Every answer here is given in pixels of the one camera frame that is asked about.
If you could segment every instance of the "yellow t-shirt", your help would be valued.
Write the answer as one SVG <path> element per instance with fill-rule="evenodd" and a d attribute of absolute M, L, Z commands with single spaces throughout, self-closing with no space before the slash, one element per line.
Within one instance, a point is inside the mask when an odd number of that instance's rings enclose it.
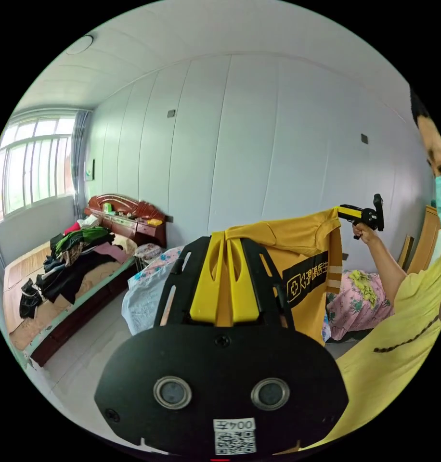
<path fill-rule="evenodd" d="M 380 414 L 408 385 L 431 351 L 441 330 L 435 321 L 441 304 L 441 257 L 426 271 L 410 274 L 394 300 L 395 314 L 337 360 L 349 404 L 328 436 L 310 449 L 347 435 Z"/>
<path fill-rule="evenodd" d="M 326 292 L 339 293 L 342 246 L 337 209 L 306 217 L 236 226 L 225 240 L 249 238 L 263 245 L 286 286 L 295 329 L 324 345 Z"/>

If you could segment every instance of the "man's arm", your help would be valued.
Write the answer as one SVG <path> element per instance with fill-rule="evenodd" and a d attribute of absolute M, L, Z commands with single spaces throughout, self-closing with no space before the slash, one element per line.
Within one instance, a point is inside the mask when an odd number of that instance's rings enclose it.
<path fill-rule="evenodd" d="M 386 292 L 388 300 L 393 305 L 400 284 L 407 275 L 379 237 L 371 239 L 367 245 L 381 278 L 384 292 Z"/>

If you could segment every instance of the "window sill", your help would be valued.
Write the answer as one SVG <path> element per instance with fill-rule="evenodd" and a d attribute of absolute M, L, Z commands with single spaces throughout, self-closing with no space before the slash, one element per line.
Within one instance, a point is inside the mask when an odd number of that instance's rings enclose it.
<path fill-rule="evenodd" d="M 43 199 L 42 201 L 37 201 L 33 204 L 30 204 L 26 207 L 23 207 L 23 208 L 20 208 L 20 209 L 17 209 L 11 213 L 8 213 L 4 216 L 4 218 L 0 221 L 0 224 L 3 223 L 4 221 L 6 220 L 10 220 L 14 217 L 17 217 L 25 212 L 29 212 L 30 210 L 33 210 L 33 209 L 36 209 L 38 207 L 42 207 L 44 205 L 47 205 L 47 204 L 50 204 L 50 203 L 53 203 L 59 199 L 64 199 L 66 197 L 74 197 L 75 195 L 74 194 L 62 194 L 60 196 L 55 196 L 55 197 L 48 197 L 47 199 Z"/>

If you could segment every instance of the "pink floral blanket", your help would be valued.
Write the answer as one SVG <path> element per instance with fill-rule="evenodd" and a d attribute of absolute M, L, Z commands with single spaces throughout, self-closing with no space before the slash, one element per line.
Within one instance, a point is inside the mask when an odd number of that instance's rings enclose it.
<path fill-rule="evenodd" d="M 360 273 L 367 277 L 376 294 L 376 302 L 364 300 L 362 291 L 349 277 L 352 271 L 343 271 L 341 289 L 338 295 L 326 295 L 326 312 L 331 330 L 331 337 L 341 340 L 349 331 L 373 329 L 383 319 L 394 314 L 393 307 L 381 284 L 377 273 Z"/>

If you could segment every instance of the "reflective stripe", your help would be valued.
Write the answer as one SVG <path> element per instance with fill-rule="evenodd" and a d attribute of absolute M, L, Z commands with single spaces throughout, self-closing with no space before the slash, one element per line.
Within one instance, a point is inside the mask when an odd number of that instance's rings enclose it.
<path fill-rule="evenodd" d="M 326 281 L 326 285 L 328 287 L 335 287 L 338 289 L 339 287 L 341 287 L 341 281 L 335 281 L 334 279 L 328 279 Z"/>
<path fill-rule="evenodd" d="M 329 273 L 342 273 L 342 266 L 329 266 L 328 272 Z"/>

